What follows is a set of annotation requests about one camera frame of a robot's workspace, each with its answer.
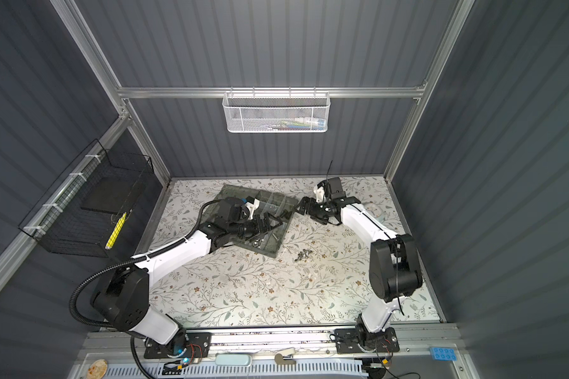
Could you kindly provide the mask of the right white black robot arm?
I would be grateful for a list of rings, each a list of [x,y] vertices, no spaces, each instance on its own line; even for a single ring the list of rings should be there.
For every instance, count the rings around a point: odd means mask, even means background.
[[[296,212],[320,224],[351,229],[369,251],[368,278],[373,297],[357,321],[360,334],[383,333],[394,312],[402,313],[405,298],[423,285],[423,274],[412,235],[400,235],[379,222],[356,198],[346,194],[340,178],[326,178],[303,197]]]

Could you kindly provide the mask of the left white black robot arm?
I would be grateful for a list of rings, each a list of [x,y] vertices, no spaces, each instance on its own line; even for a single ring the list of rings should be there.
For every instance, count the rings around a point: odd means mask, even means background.
[[[194,227],[183,238],[132,257],[100,275],[91,306],[120,332],[169,344],[183,327],[150,305],[151,287],[178,268],[227,246],[234,238],[249,240],[281,227],[281,217],[258,212],[259,205],[238,197],[205,203]]]

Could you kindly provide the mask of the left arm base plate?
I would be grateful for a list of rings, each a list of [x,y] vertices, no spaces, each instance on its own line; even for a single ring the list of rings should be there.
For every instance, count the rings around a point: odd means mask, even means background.
[[[166,345],[150,340],[145,344],[145,359],[205,358],[211,346],[211,333],[177,333]]]

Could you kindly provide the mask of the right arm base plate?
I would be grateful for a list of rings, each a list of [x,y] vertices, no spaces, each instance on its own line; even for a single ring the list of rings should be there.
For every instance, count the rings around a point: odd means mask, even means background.
[[[338,354],[384,353],[391,355],[400,352],[395,329],[385,328],[377,333],[368,333],[357,328],[337,328],[330,334]]]

